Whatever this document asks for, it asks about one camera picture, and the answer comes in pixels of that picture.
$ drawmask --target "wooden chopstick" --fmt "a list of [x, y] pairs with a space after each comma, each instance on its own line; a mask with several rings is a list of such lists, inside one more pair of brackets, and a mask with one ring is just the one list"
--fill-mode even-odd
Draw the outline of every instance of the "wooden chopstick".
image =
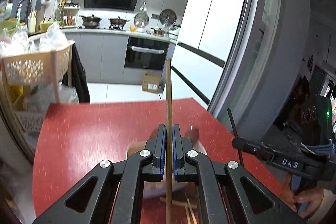
[[[160, 201], [166, 202], [166, 199], [163, 198], [163, 197], [160, 197]], [[184, 207], [185, 205], [188, 205], [188, 203], [186, 203], [186, 202], [181, 202], [181, 201], [176, 201], [176, 200], [172, 200], [171, 204], [175, 205], [175, 206], [180, 206], [180, 207]], [[190, 208], [197, 209], [197, 205], [196, 204], [191, 204]]]
[[171, 60], [166, 58], [166, 127], [167, 127], [167, 149], [166, 149], [166, 224], [171, 224], [172, 206], [172, 165], [173, 165], [173, 143], [172, 143], [172, 102], [171, 102]]
[[185, 213], [186, 213], [186, 215], [187, 215], [187, 221], [188, 221], [188, 224], [191, 224], [187, 204], [184, 206], [184, 208], [185, 208]]
[[190, 210], [190, 213], [191, 213], [191, 217], [193, 218], [193, 222], [194, 222], [194, 224], [197, 224], [193, 209], [191, 208], [191, 205], [190, 205], [189, 198], [187, 198], [187, 202], [188, 202], [189, 210]]

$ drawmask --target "oven handle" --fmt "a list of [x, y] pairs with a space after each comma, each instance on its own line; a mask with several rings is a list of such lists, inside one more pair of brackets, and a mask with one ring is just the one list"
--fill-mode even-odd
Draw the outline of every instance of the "oven handle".
[[152, 53], [152, 54], [163, 54], [164, 50], [155, 50], [153, 48], [141, 48], [132, 46], [131, 49], [135, 52], [144, 52], [144, 53]]

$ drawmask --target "oven door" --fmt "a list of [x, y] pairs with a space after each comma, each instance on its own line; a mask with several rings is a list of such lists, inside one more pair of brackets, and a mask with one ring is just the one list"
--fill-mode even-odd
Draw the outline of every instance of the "oven door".
[[125, 68], [163, 70], [169, 43], [129, 37]]

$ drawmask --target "red table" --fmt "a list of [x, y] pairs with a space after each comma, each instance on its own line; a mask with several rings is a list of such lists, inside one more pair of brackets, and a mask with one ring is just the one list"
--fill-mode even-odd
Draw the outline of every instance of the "red table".
[[[173, 100], [173, 123], [184, 133], [199, 127], [199, 141], [219, 162], [239, 161], [232, 134], [194, 99]], [[165, 101], [51, 105], [37, 144], [33, 169], [33, 201], [39, 216], [101, 160], [126, 159], [131, 143], [145, 141], [165, 123]], [[245, 168], [275, 195], [281, 188], [255, 157], [243, 153]], [[144, 200], [141, 222], [165, 223], [165, 204]], [[172, 220], [181, 223], [184, 208], [174, 207]]]

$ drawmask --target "metal bolt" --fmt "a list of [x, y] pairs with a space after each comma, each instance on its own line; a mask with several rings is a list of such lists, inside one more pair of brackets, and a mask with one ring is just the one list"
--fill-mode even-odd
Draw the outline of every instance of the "metal bolt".
[[198, 155], [198, 153], [197, 153], [197, 151], [195, 151], [195, 150], [189, 150], [188, 152], [187, 152], [187, 155], [189, 156], [189, 157], [196, 157], [197, 155]]
[[238, 162], [231, 160], [227, 163], [227, 166], [229, 166], [231, 169], [236, 169], [238, 167]]
[[149, 150], [146, 150], [146, 149], [140, 151], [140, 156], [142, 156], [142, 157], [147, 157], [150, 154], [151, 154], [151, 152]]
[[101, 168], [106, 168], [106, 167], [109, 167], [110, 166], [110, 161], [109, 160], [102, 160], [99, 165]]

